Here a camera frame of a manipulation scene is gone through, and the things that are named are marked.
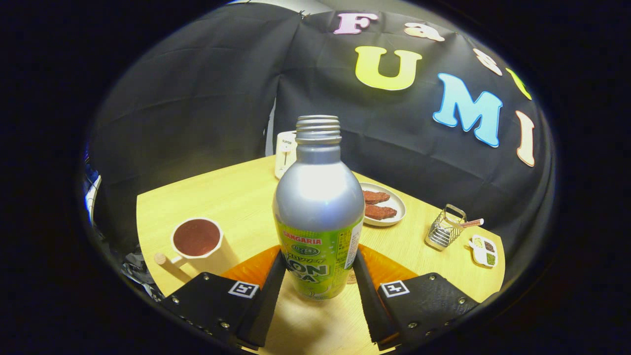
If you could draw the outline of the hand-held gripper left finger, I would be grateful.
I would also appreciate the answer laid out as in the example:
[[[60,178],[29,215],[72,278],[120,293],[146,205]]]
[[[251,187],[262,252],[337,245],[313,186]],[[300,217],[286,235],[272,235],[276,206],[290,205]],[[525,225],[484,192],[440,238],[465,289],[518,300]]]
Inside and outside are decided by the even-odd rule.
[[[202,272],[162,307],[205,335],[235,348],[262,348],[285,275],[281,248],[268,248],[221,275]]]

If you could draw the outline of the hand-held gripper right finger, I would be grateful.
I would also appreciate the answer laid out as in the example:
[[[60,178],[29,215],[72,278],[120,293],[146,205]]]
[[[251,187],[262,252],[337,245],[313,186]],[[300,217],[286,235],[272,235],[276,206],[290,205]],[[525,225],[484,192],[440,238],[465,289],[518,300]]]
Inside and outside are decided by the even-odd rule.
[[[365,245],[353,270],[370,340],[381,351],[426,345],[478,306],[442,275],[419,275]]]

